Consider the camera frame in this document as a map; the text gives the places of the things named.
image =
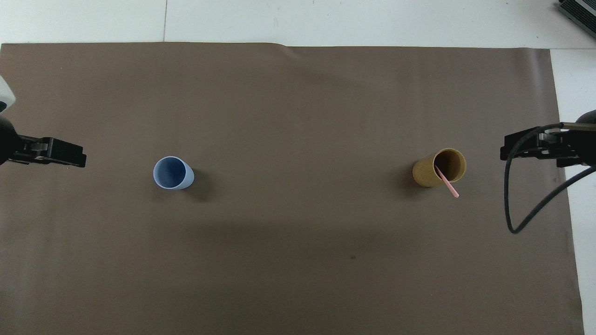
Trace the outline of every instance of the pink straw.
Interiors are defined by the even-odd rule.
[[[445,176],[443,175],[443,172],[441,172],[441,170],[439,170],[439,167],[435,165],[434,168],[437,169],[437,173],[439,174],[439,176],[441,177],[441,179],[443,180],[443,182],[445,183],[447,188],[449,188],[449,191],[451,191],[451,194],[453,194],[454,197],[459,198],[460,194],[457,193],[457,191],[453,188],[453,185],[451,185],[451,183],[447,180],[447,178],[445,178]]]

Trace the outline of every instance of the white table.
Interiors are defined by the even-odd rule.
[[[596,109],[596,39],[558,13],[554,3],[555,0],[3,0],[0,42],[189,41],[549,48],[560,117],[571,122]],[[572,176],[580,170],[581,167],[570,167],[566,173]],[[596,175],[569,190],[586,334],[596,334],[594,199]]]

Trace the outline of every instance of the brown tablecloth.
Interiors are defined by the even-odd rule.
[[[582,334],[566,194],[505,226],[503,136],[558,121],[548,50],[3,45],[3,334]],[[455,184],[414,162],[459,149]],[[176,155],[197,175],[160,189]],[[515,221],[562,180],[514,161]]]

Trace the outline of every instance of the black cable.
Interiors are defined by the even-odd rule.
[[[538,214],[538,212],[540,212],[540,210],[544,206],[546,206],[549,201],[551,201],[554,197],[556,197],[557,194],[561,193],[561,191],[565,190],[567,187],[571,186],[573,183],[575,183],[576,181],[589,175],[590,173],[596,172],[596,165],[591,166],[591,167],[585,169],[584,171],[578,173],[577,175],[569,178],[567,181],[565,181],[561,185],[557,186],[557,188],[555,188],[546,197],[544,197],[544,199],[542,199],[542,201],[540,201],[532,209],[532,211],[526,216],[526,218],[524,218],[524,220],[520,223],[519,226],[517,226],[517,228],[513,228],[512,224],[511,224],[511,216],[509,214],[509,171],[511,169],[511,161],[515,157],[516,153],[519,151],[519,148],[531,137],[534,137],[535,135],[540,134],[541,132],[547,131],[549,129],[562,128],[562,126],[563,126],[562,123],[554,123],[552,125],[538,127],[536,129],[534,129],[533,131],[531,131],[531,132],[527,133],[526,135],[524,135],[523,137],[521,137],[515,143],[515,145],[513,145],[513,148],[511,149],[511,151],[509,152],[509,155],[507,156],[507,162],[505,164],[505,178],[504,178],[505,179],[504,180],[504,182],[505,182],[505,185],[504,185],[505,218],[507,220],[507,228],[509,229],[509,231],[512,234],[517,234],[518,232],[522,231],[522,229],[525,228],[525,226],[528,224],[528,222],[530,222],[530,220],[532,220],[532,218],[536,214]]]

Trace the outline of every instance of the light blue cup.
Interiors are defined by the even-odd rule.
[[[181,190],[194,181],[194,172],[186,162],[176,156],[157,161],[153,168],[155,183],[166,190]]]

